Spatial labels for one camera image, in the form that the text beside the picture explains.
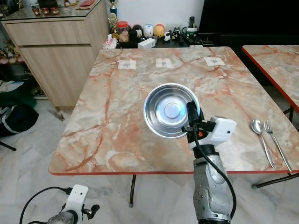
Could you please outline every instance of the stainless steel bowl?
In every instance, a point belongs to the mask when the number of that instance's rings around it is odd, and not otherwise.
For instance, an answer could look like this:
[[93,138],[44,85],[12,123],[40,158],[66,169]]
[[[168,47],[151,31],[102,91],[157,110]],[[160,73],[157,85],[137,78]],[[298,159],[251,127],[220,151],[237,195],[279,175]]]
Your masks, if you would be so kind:
[[182,132],[182,126],[188,126],[186,105],[192,100],[199,114],[198,100],[187,87],[176,83],[160,85],[154,88],[144,101],[144,120],[150,130],[160,137],[181,138],[186,135]]

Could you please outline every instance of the table leg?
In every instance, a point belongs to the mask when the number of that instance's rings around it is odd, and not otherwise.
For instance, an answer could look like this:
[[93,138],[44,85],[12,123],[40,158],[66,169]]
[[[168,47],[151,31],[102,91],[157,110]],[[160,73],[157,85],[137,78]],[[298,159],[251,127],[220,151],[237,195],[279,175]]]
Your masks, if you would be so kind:
[[135,181],[136,181],[136,174],[133,174],[132,184],[131,184],[130,203],[129,203],[130,208],[133,207]]
[[289,113],[289,120],[290,122],[293,121],[293,115],[294,115],[294,107],[290,107],[290,113]]
[[267,182],[264,182],[264,183],[254,184],[254,185],[252,185],[252,188],[253,189],[262,188],[262,187],[270,185],[270,184],[279,183],[279,182],[282,182],[282,181],[288,181],[288,180],[291,180],[291,179],[296,178],[296,177],[299,177],[299,173],[297,173],[297,174],[288,173],[288,176],[285,176],[285,177],[282,177],[282,178],[278,178],[278,179],[275,179],[275,180],[272,180],[272,181],[267,181]]
[[284,114],[289,113],[289,121],[292,122],[293,121],[293,115],[294,115],[294,107],[290,107],[289,109],[284,111]]

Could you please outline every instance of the orange toy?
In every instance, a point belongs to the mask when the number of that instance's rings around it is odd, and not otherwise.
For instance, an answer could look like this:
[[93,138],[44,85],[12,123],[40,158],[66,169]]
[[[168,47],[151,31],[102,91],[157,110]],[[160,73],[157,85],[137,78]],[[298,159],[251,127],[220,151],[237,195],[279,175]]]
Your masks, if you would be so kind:
[[160,39],[164,35],[164,31],[164,26],[162,24],[157,24],[154,29],[154,35]]

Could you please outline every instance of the tiled floor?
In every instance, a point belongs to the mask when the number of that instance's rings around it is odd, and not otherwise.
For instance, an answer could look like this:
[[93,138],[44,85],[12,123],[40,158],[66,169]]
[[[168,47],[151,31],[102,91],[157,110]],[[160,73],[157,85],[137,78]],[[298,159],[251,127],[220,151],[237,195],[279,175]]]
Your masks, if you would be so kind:
[[[273,88],[266,88],[282,109],[288,104]],[[19,222],[26,201],[49,186],[89,187],[85,207],[99,204],[95,218],[85,223],[103,224],[195,224],[192,175],[138,175],[135,205],[129,208],[131,176],[52,176],[48,166],[67,118],[60,121],[46,100],[35,108],[37,123],[21,134],[1,138],[17,148],[13,152],[0,148],[0,223]],[[294,124],[299,127],[299,116]],[[299,220],[299,178],[253,190],[251,185],[283,175],[230,175],[237,194],[237,210],[233,224],[294,224]],[[57,214],[67,196],[50,190],[28,206],[23,223],[46,222]]]

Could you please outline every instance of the figurine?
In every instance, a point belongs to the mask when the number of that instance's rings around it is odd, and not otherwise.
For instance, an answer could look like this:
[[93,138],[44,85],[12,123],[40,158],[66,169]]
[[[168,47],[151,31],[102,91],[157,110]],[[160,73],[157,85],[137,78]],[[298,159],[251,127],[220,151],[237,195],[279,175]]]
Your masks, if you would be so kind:
[[5,40],[4,43],[6,44],[6,46],[8,48],[11,48],[11,49],[15,48],[14,43],[11,40]]
[[49,11],[49,9],[48,8],[42,8],[42,13],[44,14],[44,15],[49,15],[50,14],[50,11]]
[[6,52],[0,48],[0,58],[7,58]]
[[14,54],[15,55],[19,55],[19,51],[18,51],[18,49],[16,47],[14,47]]
[[0,64],[7,64],[9,60],[7,58],[0,59]]
[[164,26],[162,24],[157,24],[154,29],[154,35],[156,35],[160,39],[162,38],[164,31]]
[[69,7],[71,4],[69,2],[69,0],[64,0],[64,6],[65,7]]
[[13,57],[13,50],[10,47],[5,48],[8,57]]
[[143,35],[145,38],[151,38],[154,34],[154,27],[151,24],[146,24],[143,28]]
[[133,41],[133,42],[137,42],[138,41],[138,34],[136,30],[131,30],[129,32],[129,40]]
[[124,30],[121,34],[118,35],[118,39],[120,42],[128,42],[129,33],[126,30]]
[[10,64],[14,64],[14,63],[16,63],[16,61],[17,61],[17,58],[16,58],[16,57],[11,57],[11,58],[9,59],[9,63],[10,63]]
[[52,7],[50,8],[50,11],[53,15],[58,15],[59,14],[59,10],[57,7]]
[[166,32],[164,33],[164,35],[163,35],[163,37],[162,37],[164,41],[168,41],[168,42],[170,42],[170,38],[171,38],[171,37],[170,37],[170,34],[171,34],[170,31],[166,31]]
[[23,59],[22,56],[18,56],[18,57],[17,57],[17,60],[18,60],[19,63],[23,63],[23,62],[24,62],[24,59]]
[[173,40],[178,40],[179,36],[181,34],[181,30],[178,28],[174,28],[173,32],[172,32],[172,39]]
[[134,25],[132,30],[136,30],[137,31],[137,38],[141,38],[142,37],[142,27],[138,24]]
[[38,16],[41,14],[39,8],[36,8],[35,6],[32,7],[32,12],[34,13],[34,15]]

